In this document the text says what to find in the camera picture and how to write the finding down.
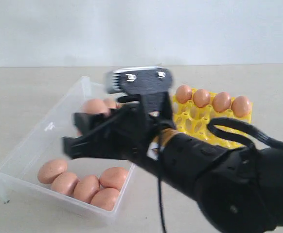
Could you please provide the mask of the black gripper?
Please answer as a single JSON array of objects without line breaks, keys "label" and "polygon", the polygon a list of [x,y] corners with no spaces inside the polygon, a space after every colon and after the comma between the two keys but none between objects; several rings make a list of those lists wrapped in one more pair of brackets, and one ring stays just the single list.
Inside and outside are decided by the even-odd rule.
[{"label": "black gripper", "polygon": [[123,106],[111,109],[108,116],[74,113],[75,126],[84,136],[62,138],[63,152],[69,158],[139,159],[164,129],[176,129],[168,92],[126,95],[117,101]]}]

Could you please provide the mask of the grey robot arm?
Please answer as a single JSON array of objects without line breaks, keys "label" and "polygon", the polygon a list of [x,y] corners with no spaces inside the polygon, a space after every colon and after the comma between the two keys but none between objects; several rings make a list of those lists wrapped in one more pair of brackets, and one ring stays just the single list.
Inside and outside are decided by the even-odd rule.
[{"label": "grey robot arm", "polygon": [[128,160],[193,199],[222,233],[283,227],[283,142],[254,126],[213,118],[207,128],[240,143],[214,146],[176,130],[168,92],[127,95],[111,115],[75,113],[78,138],[64,137],[71,159]]}]

